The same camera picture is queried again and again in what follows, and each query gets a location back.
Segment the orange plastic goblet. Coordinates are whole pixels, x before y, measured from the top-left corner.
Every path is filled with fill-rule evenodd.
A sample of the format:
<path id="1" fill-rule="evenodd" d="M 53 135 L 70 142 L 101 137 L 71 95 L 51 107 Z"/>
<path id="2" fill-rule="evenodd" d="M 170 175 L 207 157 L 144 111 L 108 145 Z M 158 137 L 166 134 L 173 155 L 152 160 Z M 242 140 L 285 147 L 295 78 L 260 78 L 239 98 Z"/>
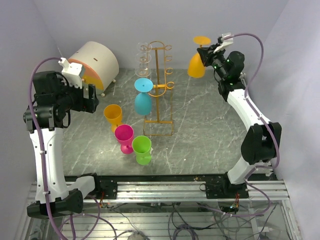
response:
<path id="1" fill-rule="evenodd" d="M 211 43 L 211 39 L 200 35 L 195 36 L 193 38 L 193 42 L 201 48 L 203 45 L 209 45 Z M 187 73 L 192 78 L 202 78 L 205 75 L 205 67 L 198 52 L 191 58 Z"/>
<path id="2" fill-rule="evenodd" d="M 110 104 L 105 107 L 103 114 L 107 121 L 111 124 L 111 131 L 114 133 L 116 128 L 122 125 L 123 111 L 117 104 Z"/>

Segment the pink plastic goblet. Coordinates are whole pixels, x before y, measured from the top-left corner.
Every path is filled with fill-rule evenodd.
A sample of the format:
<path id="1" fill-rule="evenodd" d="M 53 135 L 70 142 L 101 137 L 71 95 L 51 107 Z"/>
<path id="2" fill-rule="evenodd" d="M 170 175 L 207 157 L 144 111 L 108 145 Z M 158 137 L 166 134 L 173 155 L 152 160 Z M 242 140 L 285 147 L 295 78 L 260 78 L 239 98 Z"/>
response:
<path id="1" fill-rule="evenodd" d="M 134 130 L 130 125 L 122 124 L 115 129 L 115 138 L 120 144 L 120 150 L 123 154 L 133 153 L 132 142 L 134 139 Z"/>

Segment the teal plastic goblet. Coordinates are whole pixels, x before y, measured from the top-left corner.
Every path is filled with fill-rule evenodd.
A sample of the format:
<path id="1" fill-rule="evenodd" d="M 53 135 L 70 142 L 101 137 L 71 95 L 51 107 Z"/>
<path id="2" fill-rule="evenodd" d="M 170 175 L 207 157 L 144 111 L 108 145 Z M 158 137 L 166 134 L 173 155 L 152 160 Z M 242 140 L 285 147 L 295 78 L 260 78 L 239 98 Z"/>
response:
<path id="1" fill-rule="evenodd" d="M 152 111 L 152 99 L 149 92 L 153 89 L 153 82 L 148 78 L 139 78 L 134 83 L 139 92 L 134 100 L 134 109 L 137 114 L 146 116 Z"/>

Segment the clear wine glass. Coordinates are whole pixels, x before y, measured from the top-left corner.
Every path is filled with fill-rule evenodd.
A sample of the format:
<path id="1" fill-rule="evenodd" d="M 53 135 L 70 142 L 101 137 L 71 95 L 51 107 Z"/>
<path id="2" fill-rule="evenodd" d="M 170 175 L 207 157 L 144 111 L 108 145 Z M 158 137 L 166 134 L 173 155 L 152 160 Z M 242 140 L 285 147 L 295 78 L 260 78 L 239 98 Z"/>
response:
<path id="1" fill-rule="evenodd" d="M 151 75 L 152 70 L 147 66 L 139 66 L 134 70 L 135 74 L 140 78 L 147 78 Z"/>
<path id="2" fill-rule="evenodd" d="M 152 57 L 148 52 L 140 52 L 135 55 L 135 60 L 139 64 L 148 64 L 151 61 Z"/>
<path id="3" fill-rule="evenodd" d="M 149 53 L 153 47 L 149 42 L 139 42 L 136 46 L 139 53 Z"/>

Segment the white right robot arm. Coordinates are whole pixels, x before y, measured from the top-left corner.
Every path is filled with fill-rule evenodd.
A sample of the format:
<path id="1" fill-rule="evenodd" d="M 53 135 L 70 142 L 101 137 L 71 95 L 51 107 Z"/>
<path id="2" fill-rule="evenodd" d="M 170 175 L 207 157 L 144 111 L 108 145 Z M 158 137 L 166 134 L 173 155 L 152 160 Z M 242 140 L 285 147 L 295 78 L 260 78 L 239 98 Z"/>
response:
<path id="1" fill-rule="evenodd" d="M 224 50 L 217 50 L 218 47 L 218 44 L 199 47 L 197 53 L 204 67 L 213 68 L 219 94 L 236 111 L 247 130 L 240 148 L 241 157 L 227 172 L 228 181 L 220 186 L 221 194 L 231 198 L 238 192 L 237 185 L 243 184 L 254 170 L 271 168 L 269 161 L 279 156 L 282 127 L 265 117 L 246 93 L 242 81 L 244 54 L 232 51 L 225 56 Z"/>

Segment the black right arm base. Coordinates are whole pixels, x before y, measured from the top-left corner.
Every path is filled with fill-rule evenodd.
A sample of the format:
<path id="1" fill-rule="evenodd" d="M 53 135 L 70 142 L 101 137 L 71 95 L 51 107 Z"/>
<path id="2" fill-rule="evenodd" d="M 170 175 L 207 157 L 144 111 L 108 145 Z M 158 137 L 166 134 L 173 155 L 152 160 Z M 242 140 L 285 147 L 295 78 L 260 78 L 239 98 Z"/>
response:
<path id="1" fill-rule="evenodd" d="M 245 183 L 232 184 L 228 174 L 209 174 L 205 176 L 205 194 L 207 199 L 235 199 L 236 194 L 240 199 L 249 197 Z"/>

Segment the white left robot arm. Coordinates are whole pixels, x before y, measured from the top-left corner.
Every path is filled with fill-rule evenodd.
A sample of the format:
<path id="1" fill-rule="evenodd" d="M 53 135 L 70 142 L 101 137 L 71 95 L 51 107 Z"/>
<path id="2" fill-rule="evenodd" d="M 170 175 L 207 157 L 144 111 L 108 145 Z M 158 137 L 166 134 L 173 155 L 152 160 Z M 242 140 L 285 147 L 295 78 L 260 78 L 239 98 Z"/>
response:
<path id="1" fill-rule="evenodd" d="M 54 218 L 80 214 L 84 199 L 98 198 L 102 186 L 96 173 L 83 174 L 67 185 L 62 161 L 64 118 L 69 118 L 71 111 L 94 113 L 99 104 L 96 88 L 89 84 L 88 97 L 84 97 L 83 89 L 73 86 L 69 77 L 57 71 L 37 72 L 32 84 L 33 109 L 25 111 L 23 120 L 33 144 L 37 187 L 35 202 L 27 207 L 27 215 L 47 219 L 47 207 Z"/>

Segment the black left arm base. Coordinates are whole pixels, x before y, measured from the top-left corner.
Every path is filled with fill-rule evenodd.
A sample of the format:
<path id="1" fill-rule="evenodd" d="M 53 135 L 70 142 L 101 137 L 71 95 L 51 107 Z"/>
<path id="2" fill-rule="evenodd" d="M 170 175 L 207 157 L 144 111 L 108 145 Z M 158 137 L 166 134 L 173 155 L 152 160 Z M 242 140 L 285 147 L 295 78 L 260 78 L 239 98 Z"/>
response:
<path id="1" fill-rule="evenodd" d="M 91 193 L 103 200 L 115 200 L 118 193 L 117 181 L 110 176 L 95 175 L 94 190 Z"/>

